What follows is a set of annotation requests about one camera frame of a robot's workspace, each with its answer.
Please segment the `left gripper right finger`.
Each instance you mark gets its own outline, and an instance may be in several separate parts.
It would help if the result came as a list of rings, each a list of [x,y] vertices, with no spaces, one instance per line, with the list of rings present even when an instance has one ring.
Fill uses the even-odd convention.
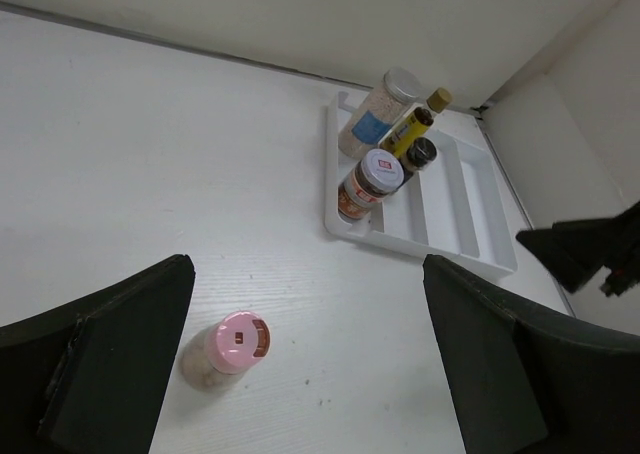
[[[424,290],[468,453],[636,453],[639,338],[437,255]]]

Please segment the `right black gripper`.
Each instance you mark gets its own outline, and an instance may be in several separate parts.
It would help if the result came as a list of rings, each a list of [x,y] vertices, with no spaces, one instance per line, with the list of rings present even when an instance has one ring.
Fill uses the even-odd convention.
[[[564,221],[521,230],[516,240],[569,293],[582,289],[602,268],[600,290],[619,297],[639,283],[639,207],[615,218]]]

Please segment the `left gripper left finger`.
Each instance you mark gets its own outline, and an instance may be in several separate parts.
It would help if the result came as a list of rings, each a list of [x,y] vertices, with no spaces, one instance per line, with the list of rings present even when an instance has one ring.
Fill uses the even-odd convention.
[[[173,255],[2,327],[2,452],[148,452],[194,284]]]

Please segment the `pink lid spice bottle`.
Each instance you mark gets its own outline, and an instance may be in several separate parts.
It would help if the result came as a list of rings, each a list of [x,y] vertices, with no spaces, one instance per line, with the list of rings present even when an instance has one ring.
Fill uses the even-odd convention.
[[[270,343],[262,317],[251,311],[231,313],[186,344],[181,373],[192,388],[212,392],[241,379],[267,356]]]

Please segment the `small black pepper grinder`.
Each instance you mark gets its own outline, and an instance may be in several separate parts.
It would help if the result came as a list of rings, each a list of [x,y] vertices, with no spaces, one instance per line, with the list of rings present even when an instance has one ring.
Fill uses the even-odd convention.
[[[404,175],[400,186],[404,186],[417,172],[433,162],[437,153],[436,146],[428,138],[419,137],[414,140],[399,158]]]

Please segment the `yellow bottle cork cap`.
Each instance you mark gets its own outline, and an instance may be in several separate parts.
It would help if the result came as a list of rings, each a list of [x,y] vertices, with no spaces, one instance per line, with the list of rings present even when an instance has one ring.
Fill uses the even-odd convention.
[[[379,148],[400,158],[413,142],[434,124],[435,117],[452,102],[452,94],[443,87],[430,94],[424,103],[407,114],[381,141]]]

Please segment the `tall jar silver lid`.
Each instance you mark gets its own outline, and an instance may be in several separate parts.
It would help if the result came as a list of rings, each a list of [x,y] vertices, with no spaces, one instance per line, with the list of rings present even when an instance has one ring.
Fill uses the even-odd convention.
[[[361,159],[378,145],[422,91],[414,74],[400,67],[389,69],[339,133],[340,151],[352,159]]]

